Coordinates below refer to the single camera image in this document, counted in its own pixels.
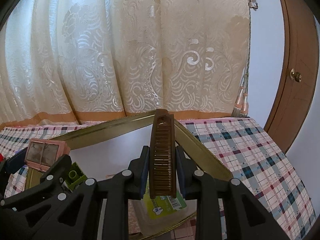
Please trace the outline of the lime green building block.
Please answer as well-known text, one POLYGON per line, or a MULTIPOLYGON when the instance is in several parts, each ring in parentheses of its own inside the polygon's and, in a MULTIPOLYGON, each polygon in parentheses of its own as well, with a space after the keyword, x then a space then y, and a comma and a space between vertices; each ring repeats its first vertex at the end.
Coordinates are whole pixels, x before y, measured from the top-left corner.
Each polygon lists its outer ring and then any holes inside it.
POLYGON ((69 192, 73 192, 86 180, 87 176, 84 174, 78 163, 74 162, 72 163, 71 169, 62 184, 62 188, 69 192))

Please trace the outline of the pink framed small mirror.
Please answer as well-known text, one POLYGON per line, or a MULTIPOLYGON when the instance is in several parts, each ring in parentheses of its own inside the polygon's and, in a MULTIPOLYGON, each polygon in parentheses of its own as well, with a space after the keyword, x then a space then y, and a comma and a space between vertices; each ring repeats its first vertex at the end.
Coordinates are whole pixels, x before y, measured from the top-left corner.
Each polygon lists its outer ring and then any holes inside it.
POLYGON ((62 155, 71 149, 65 141, 32 138, 29 141, 24 161, 28 167, 46 172, 62 155))

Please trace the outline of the green floss pick case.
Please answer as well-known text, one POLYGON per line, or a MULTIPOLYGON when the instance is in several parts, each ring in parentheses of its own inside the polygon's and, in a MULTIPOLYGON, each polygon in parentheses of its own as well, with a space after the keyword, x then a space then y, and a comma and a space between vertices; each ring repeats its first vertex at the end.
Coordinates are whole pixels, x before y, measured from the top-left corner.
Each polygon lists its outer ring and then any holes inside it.
POLYGON ((151 235, 194 215, 197 201, 185 200, 180 192, 176 198, 157 196, 151 199, 147 192, 143 199, 134 200, 132 204, 142 233, 151 235))

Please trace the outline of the brown folding comb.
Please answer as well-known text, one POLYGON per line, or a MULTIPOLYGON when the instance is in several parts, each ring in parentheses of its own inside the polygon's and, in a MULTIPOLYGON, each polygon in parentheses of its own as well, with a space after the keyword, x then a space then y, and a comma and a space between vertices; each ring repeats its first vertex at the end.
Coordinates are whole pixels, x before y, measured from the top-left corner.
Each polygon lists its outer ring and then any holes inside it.
POLYGON ((153 119, 149 161, 150 198, 176 197, 174 116, 157 109, 153 119))

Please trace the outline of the gold metal tin box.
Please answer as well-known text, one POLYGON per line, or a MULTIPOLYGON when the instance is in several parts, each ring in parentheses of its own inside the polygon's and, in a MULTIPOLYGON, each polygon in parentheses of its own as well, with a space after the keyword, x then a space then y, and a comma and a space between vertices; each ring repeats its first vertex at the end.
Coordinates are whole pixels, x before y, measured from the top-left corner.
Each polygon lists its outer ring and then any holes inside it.
MULTIPOLYGON (((79 164, 88 177, 103 180, 129 165, 140 156, 142 147, 150 144, 154 112, 138 114, 93 126, 35 126, 28 127, 30 138, 64 140, 71 148, 71 159, 79 164)), ((175 121, 176 144, 182 146, 188 157, 213 178, 228 181, 231 172, 206 148, 195 134, 175 121)), ((140 231, 133 239, 151 239, 179 227, 195 216, 196 202, 165 218, 148 217, 143 201, 132 202, 140 231)))

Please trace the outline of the plaid checkered tablecloth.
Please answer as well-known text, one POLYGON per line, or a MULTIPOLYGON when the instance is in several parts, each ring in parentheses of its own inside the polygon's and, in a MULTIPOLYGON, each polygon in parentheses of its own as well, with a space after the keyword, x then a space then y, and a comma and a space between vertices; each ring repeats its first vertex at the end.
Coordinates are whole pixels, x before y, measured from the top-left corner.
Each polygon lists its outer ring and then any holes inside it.
MULTIPOLYGON (((252 191, 290 239, 307 239, 316 222, 311 198, 285 154, 253 119, 179 122, 252 191), (223 132, 232 138, 224 139, 223 132)), ((31 138, 49 139, 86 127, 89 125, 5 127, 1 130, 1 154, 10 158, 31 138)), ((12 175, 6 196, 23 191, 26 177, 26 167, 12 175)), ((195 218, 154 239, 194 239, 194 234, 195 218)))

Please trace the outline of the curtain tieback tassel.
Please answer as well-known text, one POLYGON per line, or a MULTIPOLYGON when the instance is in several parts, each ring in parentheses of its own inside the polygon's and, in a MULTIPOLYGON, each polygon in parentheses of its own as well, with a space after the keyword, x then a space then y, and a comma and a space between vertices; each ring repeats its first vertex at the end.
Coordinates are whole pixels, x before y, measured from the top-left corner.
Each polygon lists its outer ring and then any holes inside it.
POLYGON ((244 118, 248 116, 249 104, 248 104, 248 82, 249 82, 249 64, 251 55, 251 10, 249 9, 249 38, 248 38, 248 51, 247 51, 247 63, 244 68, 238 95, 233 107, 232 117, 244 118))

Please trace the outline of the cream lace curtain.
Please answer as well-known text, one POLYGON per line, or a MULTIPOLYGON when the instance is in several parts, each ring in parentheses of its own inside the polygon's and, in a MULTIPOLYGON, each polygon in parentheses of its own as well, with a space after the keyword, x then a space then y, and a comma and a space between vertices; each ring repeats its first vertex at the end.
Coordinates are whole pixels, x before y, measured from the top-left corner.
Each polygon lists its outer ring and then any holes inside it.
POLYGON ((232 114, 248 0, 1 0, 1 126, 232 114))

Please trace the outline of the brass door knob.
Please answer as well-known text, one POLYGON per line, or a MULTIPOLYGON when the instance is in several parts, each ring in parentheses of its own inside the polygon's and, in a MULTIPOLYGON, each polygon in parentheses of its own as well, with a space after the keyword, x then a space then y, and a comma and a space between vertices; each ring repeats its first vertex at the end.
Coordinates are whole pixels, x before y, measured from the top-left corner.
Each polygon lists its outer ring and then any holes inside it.
POLYGON ((300 72, 297 72, 294 69, 291 69, 290 79, 300 83, 302 81, 302 75, 300 74, 300 72))

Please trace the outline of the brown wooden door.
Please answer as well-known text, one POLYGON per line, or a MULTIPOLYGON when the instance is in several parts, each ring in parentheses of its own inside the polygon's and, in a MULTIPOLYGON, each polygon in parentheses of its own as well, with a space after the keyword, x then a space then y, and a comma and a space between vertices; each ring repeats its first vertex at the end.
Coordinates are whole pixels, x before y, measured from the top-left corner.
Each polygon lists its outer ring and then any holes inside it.
POLYGON ((286 153, 311 107, 316 88, 319 41, 312 11, 303 0, 280 0, 284 19, 284 59, 279 87, 264 130, 286 153), (290 79, 290 70, 302 75, 290 79))

